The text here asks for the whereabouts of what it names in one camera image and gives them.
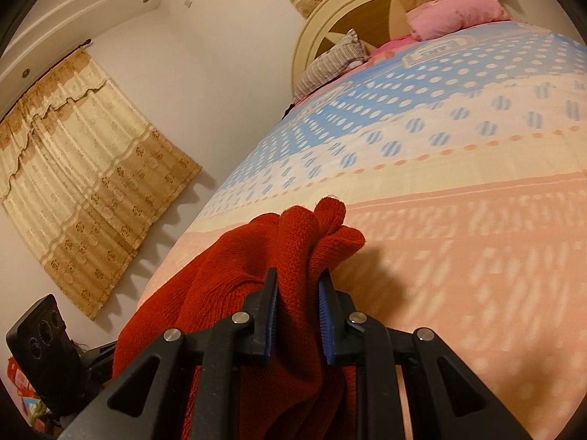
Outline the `red knitted sweater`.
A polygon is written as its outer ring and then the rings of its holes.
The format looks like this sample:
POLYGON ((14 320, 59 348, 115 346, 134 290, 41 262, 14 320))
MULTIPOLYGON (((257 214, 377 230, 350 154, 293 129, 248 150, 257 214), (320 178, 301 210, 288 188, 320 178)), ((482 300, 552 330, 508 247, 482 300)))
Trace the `red knitted sweater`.
POLYGON ((344 225, 346 207, 322 199, 313 210, 294 206, 264 213, 223 234, 152 294, 117 340, 113 374, 169 328, 208 329, 239 311, 277 272, 277 329, 265 367, 241 371, 239 435, 243 439, 353 439, 355 371, 325 362, 317 279, 365 244, 344 225))

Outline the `beige curtain left window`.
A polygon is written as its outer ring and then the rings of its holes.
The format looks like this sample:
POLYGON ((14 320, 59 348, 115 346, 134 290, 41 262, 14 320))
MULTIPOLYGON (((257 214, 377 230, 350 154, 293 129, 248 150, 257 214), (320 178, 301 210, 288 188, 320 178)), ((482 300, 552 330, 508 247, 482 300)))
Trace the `beige curtain left window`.
POLYGON ((84 50, 1 122, 1 203, 36 261, 95 318, 150 227, 200 173, 84 50))

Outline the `pink polka dot bedspread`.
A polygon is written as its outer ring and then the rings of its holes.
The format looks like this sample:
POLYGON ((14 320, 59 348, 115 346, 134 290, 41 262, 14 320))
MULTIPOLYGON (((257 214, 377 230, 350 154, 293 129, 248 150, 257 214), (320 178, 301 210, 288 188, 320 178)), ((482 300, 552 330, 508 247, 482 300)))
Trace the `pink polka dot bedspread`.
POLYGON ((232 172, 144 289, 224 232, 327 196, 365 247, 336 287, 435 331, 535 439, 586 392, 586 49, 517 22, 415 44, 328 84, 232 172))

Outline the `striped grey pillow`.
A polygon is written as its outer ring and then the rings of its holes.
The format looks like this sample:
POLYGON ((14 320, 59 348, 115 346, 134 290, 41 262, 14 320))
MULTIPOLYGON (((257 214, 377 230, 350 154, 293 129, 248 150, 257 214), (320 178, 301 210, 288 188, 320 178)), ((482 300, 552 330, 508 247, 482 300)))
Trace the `striped grey pillow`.
POLYGON ((358 33, 349 29, 332 48, 313 60, 302 72, 293 87, 292 102, 296 105, 337 77, 366 63, 368 59, 369 54, 358 33))

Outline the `pink pillow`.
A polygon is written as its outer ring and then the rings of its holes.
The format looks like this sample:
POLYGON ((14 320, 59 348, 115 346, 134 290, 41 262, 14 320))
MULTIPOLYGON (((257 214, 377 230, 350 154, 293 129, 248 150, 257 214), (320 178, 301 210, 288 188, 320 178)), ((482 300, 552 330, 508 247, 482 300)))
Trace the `pink pillow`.
POLYGON ((406 20, 414 39, 428 41, 511 17, 497 0, 435 0, 407 12, 406 20))

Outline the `cream round headboard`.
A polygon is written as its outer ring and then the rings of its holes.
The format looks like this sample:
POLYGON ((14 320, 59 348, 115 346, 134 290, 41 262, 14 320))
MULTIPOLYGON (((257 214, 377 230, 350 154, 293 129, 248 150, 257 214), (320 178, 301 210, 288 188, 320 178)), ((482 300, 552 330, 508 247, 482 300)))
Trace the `cream round headboard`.
POLYGON ((292 83, 306 68, 354 29, 367 52, 410 33, 399 0, 323 0, 307 17, 292 58, 292 83))

